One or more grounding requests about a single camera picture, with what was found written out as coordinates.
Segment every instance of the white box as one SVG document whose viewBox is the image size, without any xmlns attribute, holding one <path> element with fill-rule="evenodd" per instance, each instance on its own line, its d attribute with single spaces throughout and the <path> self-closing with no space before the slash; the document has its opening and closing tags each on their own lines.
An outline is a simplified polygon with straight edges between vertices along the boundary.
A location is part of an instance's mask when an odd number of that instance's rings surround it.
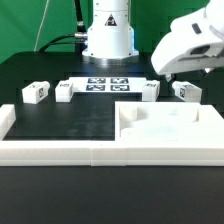
<svg viewBox="0 0 224 224">
<path fill-rule="evenodd" d="M 191 84 L 190 82 L 173 82 L 175 96 L 186 102 L 201 102 L 202 89 Z"/>
<path fill-rule="evenodd" d="M 224 137 L 224 120 L 211 105 L 184 102 L 116 102 L 115 105 L 116 140 L 193 141 Z M 136 119 L 124 120 L 121 108 L 130 107 L 136 108 Z"/>
<path fill-rule="evenodd" d="M 153 80 L 147 81 L 142 88 L 142 101 L 155 102 L 159 96 L 160 82 Z"/>
<path fill-rule="evenodd" d="M 22 89 L 23 103 L 37 104 L 48 96 L 50 84 L 44 82 L 33 82 Z"/>
<path fill-rule="evenodd" d="M 73 96 L 73 84 L 71 81 L 60 81 L 55 88 L 56 102 L 70 102 Z"/>
</svg>

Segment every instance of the black cable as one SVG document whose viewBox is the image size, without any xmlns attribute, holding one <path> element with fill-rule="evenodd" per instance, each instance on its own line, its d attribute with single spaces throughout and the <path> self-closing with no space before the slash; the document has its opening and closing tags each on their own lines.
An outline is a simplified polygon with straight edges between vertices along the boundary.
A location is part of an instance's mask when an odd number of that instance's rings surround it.
<svg viewBox="0 0 224 224">
<path fill-rule="evenodd" d="M 86 27 L 82 18 L 82 10 L 80 5 L 80 0 L 74 0 L 75 8 L 76 8 L 76 19 L 77 19 L 77 31 L 78 32 L 86 32 Z"/>
<path fill-rule="evenodd" d="M 74 38 L 74 34 L 67 34 L 67 35 L 63 35 L 63 36 L 60 36 L 60 37 L 57 37 L 53 40 L 51 40 L 49 43 L 47 43 L 46 45 L 44 45 L 43 47 L 40 48 L 40 52 L 44 52 L 50 45 L 56 43 L 57 41 L 59 40 L 64 40 L 66 38 Z"/>
<path fill-rule="evenodd" d="M 48 43 L 48 44 L 46 44 L 46 45 L 44 45 L 40 50 L 39 50 L 39 52 L 45 52 L 45 50 L 48 48 L 48 47 L 50 47 L 50 46 L 52 46 L 52 45 L 61 45 L 61 44 L 84 44 L 84 41 L 70 41 L 70 42 L 59 42 L 59 43 Z"/>
</svg>

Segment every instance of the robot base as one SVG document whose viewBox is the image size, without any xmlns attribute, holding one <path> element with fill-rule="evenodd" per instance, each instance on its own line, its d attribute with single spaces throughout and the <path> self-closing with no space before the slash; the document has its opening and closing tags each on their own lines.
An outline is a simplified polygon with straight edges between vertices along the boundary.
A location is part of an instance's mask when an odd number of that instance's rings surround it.
<svg viewBox="0 0 224 224">
<path fill-rule="evenodd" d="M 82 55 L 84 62 L 89 62 L 98 65 L 125 65 L 130 63 L 136 63 L 139 59 L 138 51 L 135 51 L 131 56 L 126 58 L 96 58 L 93 56 Z"/>
</svg>

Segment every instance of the green background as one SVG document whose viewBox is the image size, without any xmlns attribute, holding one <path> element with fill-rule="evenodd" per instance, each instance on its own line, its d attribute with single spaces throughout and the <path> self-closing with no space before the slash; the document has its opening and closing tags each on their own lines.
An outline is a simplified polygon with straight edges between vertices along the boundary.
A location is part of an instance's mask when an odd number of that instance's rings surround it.
<svg viewBox="0 0 224 224">
<path fill-rule="evenodd" d="M 12 54 L 33 51 L 47 0 L 0 0 L 0 63 Z M 135 48 L 152 52 L 169 32 L 173 19 L 204 7 L 209 0 L 132 0 L 131 25 Z M 84 22 L 92 23 L 93 0 L 81 0 Z M 76 31 L 73 0 L 50 0 L 39 49 L 50 40 Z M 51 51 L 73 51 L 72 46 L 51 47 Z"/>
</svg>

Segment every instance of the white platform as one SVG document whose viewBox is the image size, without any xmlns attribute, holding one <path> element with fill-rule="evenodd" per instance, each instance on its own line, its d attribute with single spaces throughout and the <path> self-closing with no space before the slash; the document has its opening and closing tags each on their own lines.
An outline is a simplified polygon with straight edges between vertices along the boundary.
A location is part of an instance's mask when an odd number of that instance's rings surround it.
<svg viewBox="0 0 224 224">
<path fill-rule="evenodd" d="M 122 106 L 137 116 L 122 120 Z M 0 165 L 224 166 L 224 121 L 210 105 L 116 102 L 115 119 L 116 141 L 1 141 Z M 129 127 L 151 135 L 122 138 Z"/>
<path fill-rule="evenodd" d="M 71 77 L 73 92 L 141 93 L 146 78 Z"/>
</svg>

